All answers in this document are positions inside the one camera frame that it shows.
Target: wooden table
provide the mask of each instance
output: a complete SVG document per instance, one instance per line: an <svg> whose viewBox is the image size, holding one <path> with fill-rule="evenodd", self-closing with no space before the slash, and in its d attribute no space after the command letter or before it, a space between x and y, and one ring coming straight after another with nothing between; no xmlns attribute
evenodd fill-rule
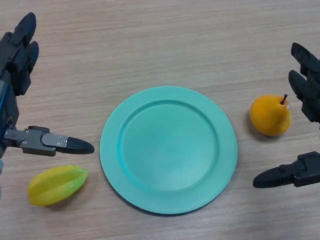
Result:
<svg viewBox="0 0 320 240"><path fill-rule="evenodd" d="M8 149L0 176L1 240L317 240L320 185L254 189L261 171L320 148L318 124L301 113L288 83L298 42L320 56L319 0L8 0L0 32L37 17L40 55L18 127L44 126L85 139L91 155L45 157ZM238 164L224 192L190 214L140 212L110 188L100 135L115 107L142 89L176 85L210 97L229 116ZM265 93L289 94L293 124L278 139L251 131L248 109ZM63 204L31 206L30 179L51 167L88 169L84 188Z"/></svg>

